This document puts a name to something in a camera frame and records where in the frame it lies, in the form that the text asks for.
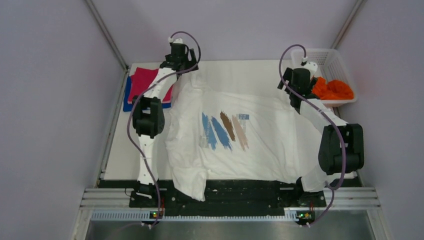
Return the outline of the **white printed t-shirt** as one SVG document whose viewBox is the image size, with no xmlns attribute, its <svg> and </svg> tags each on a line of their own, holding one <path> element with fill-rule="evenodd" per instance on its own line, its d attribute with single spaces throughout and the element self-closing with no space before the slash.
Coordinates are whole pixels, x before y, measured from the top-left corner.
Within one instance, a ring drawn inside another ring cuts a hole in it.
<svg viewBox="0 0 424 240">
<path fill-rule="evenodd" d="M 317 192 L 338 179 L 321 172 L 321 133 L 287 100 L 211 89 L 190 73 L 170 111 L 165 141 L 177 190 L 204 201 L 207 180 L 295 183 Z"/>
</svg>

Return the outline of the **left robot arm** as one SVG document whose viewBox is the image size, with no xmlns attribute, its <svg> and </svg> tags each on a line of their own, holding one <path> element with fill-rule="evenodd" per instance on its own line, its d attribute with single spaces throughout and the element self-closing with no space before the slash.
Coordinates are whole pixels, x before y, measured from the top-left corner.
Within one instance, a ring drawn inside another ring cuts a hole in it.
<svg viewBox="0 0 424 240">
<path fill-rule="evenodd" d="M 198 70 L 195 50 L 189 48 L 182 38 L 171 38 L 170 54 L 165 56 L 157 74 L 146 90 L 133 98 L 131 123 L 138 135 L 138 143 L 134 146 L 140 152 L 140 165 L 136 193 L 149 207 L 160 202 L 159 179 L 154 157 L 158 151 L 157 135 L 165 127 L 165 115 L 162 101 L 169 89 L 182 74 Z"/>
</svg>

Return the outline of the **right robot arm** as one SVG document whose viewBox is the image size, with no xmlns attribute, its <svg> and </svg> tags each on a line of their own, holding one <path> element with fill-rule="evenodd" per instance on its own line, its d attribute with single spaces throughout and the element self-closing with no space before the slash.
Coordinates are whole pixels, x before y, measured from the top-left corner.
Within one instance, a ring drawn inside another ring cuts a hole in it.
<svg viewBox="0 0 424 240">
<path fill-rule="evenodd" d="M 338 183 L 325 186 L 330 190 L 339 189 L 346 174 L 361 169 L 365 164 L 364 131 L 358 123 L 347 123 L 336 116 L 323 101 L 313 93 L 317 78 L 310 68 L 287 67 L 279 71 L 278 89 L 289 96 L 290 105 L 321 133 L 318 148 L 318 165 L 320 171 L 328 177 L 339 174 Z"/>
</svg>

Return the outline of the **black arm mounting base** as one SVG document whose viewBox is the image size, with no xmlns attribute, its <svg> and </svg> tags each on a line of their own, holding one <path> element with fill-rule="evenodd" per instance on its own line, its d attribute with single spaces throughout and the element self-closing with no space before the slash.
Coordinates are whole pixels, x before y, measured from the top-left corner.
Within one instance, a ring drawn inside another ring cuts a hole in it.
<svg viewBox="0 0 424 240">
<path fill-rule="evenodd" d="M 129 207 L 152 208 L 153 218 L 165 217 L 259 217 L 282 216 L 285 208 L 307 211 L 335 204 L 333 195 L 324 191 L 306 192 L 300 181 L 284 183 L 269 180 L 207 180 L 204 200 L 195 200 L 178 190 L 172 180 L 159 180 L 158 196 L 139 195 L 136 180 L 101 180 L 99 188 L 124 189 Z"/>
</svg>

